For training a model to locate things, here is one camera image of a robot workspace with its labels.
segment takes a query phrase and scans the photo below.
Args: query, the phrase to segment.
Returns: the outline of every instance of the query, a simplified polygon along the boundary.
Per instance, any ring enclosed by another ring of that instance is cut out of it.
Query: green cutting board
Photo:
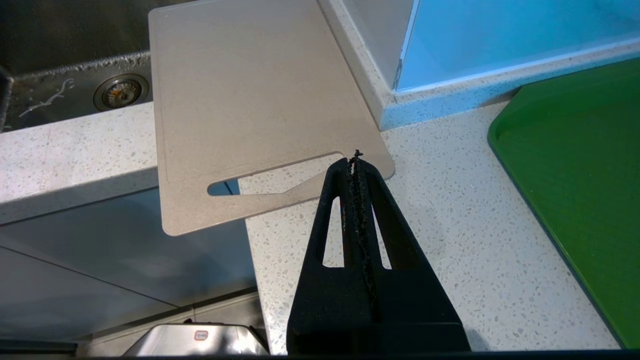
[[[640,348],[640,59],[523,86],[488,140],[621,342]]]

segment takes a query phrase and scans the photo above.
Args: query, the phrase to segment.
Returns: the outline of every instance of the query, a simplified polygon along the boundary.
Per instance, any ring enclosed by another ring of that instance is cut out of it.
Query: kitchen countertop
[[[616,348],[491,152],[505,103],[382,132],[396,164],[387,181],[456,307],[474,350]],[[336,156],[239,181],[282,192]],[[0,134],[0,224],[157,186],[153,104]],[[274,354],[285,332],[317,201],[246,220]],[[339,227],[325,263],[341,262]]]
[[[473,350],[618,348],[488,146],[488,127],[505,105],[382,132],[396,164],[388,187]],[[239,181],[240,189],[282,191],[331,162],[251,176]],[[246,219],[273,354],[286,353],[287,320],[316,207],[314,200]],[[324,262],[332,266],[342,261],[339,242],[332,241],[339,236],[339,226],[330,227]]]

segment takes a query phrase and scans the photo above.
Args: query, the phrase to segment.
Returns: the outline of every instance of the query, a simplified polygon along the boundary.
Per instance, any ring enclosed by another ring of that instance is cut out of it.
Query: drain strainer
[[[144,101],[148,90],[145,78],[135,74],[121,74],[98,86],[93,94],[93,103],[102,111],[123,108]]]

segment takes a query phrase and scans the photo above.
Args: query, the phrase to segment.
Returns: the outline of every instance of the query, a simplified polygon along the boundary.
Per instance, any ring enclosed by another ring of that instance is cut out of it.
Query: cutting board
[[[219,0],[149,13],[165,232],[180,235],[319,196],[324,172],[283,193],[207,188],[328,154],[385,178],[390,154],[318,4]]]

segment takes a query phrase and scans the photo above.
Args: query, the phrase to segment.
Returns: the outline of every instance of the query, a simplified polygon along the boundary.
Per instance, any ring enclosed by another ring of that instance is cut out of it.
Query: sink
[[[1,131],[151,101],[147,15],[188,1],[0,1]]]

